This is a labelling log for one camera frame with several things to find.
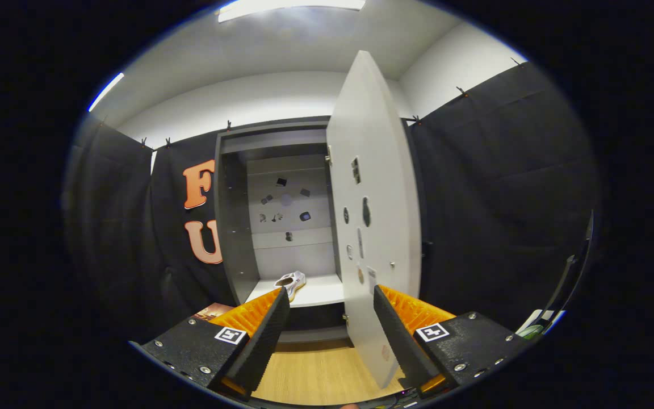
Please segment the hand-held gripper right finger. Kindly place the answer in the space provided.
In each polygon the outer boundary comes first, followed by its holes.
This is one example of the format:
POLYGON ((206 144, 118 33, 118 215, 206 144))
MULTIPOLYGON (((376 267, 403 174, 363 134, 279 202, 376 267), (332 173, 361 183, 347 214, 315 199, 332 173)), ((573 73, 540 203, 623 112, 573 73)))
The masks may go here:
POLYGON ((374 310, 421 399, 470 388, 531 346, 483 314, 452 314, 384 285, 374 287, 374 310))

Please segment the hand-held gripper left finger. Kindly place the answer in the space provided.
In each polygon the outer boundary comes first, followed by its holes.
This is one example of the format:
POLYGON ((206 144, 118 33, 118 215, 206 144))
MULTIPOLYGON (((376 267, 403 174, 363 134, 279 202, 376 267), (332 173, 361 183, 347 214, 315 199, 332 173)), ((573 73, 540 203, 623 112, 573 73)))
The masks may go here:
POLYGON ((130 345, 184 383, 225 401, 249 400, 261 383, 290 311, 277 287, 216 318, 196 314, 150 341, 130 345))

